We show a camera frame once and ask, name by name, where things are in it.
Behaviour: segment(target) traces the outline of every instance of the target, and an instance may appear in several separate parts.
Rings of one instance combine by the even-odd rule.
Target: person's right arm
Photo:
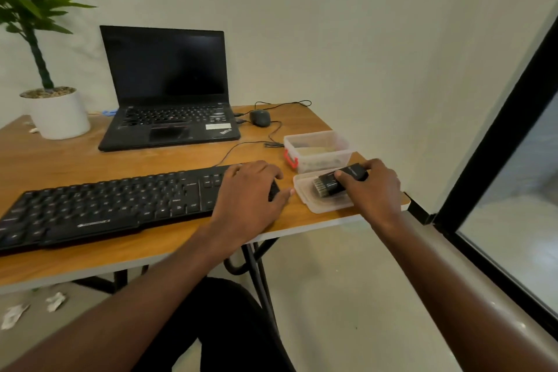
[[[465,372],[558,371],[554,359],[477,294],[418,237],[401,213],[396,173],[367,161],[364,182],[335,176],[415,288]]]

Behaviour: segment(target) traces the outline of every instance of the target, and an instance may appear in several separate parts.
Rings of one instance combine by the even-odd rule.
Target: laptop bezel
[[[119,25],[100,25],[101,38],[103,40],[104,46],[104,29],[149,29],[149,30],[164,30],[164,31],[179,31],[181,33],[188,33],[190,35],[208,35],[217,36],[223,41],[223,48],[225,56],[225,80],[224,80],[224,92],[222,94],[205,94],[203,96],[189,95],[189,96],[178,96],[178,97],[121,97],[118,92],[118,88],[115,83],[115,77],[113,74],[113,69],[110,66],[110,60],[107,60],[110,69],[110,76],[112,78],[113,84],[115,86],[116,98],[118,100],[118,105],[122,106],[176,106],[176,105],[194,105],[200,103],[229,103],[229,85],[228,85],[228,72],[227,72],[227,47],[225,43],[225,33],[224,31],[214,31],[214,30],[187,30],[187,29],[176,29],[176,28],[156,28],[156,27],[137,27],[137,26],[119,26]]]

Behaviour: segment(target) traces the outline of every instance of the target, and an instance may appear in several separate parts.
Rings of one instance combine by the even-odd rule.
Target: hand
[[[334,175],[364,219],[379,231],[401,217],[401,183],[395,171],[379,159],[367,160],[362,166],[370,170],[362,182],[343,171],[335,171]]]
[[[283,172],[263,160],[232,165],[225,172],[210,224],[226,244],[230,243],[230,250],[238,249],[271,225],[294,193],[292,188],[281,190],[269,202],[274,178],[283,178]]]

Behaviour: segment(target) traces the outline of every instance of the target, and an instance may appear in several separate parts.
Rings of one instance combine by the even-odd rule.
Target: red clip
[[[292,169],[296,169],[298,166],[298,158],[295,158],[295,161],[293,162],[291,157],[289,156],[289,150],[285,149],[285,151],[283,152],[283,157],[285,158],[285,160],[287,161],[287,163],[291,166]]]

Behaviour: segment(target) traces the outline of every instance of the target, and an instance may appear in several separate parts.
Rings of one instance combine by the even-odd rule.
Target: black keyboard
[[[123,126],[152,124],[205,124],[227,122],[222,106],[176,106],[168,108],[128,108]]]
[[[26,191],[0,220],[0,254],[209,216],[227,167]],[[278,191],[274,181],[270,201]]]

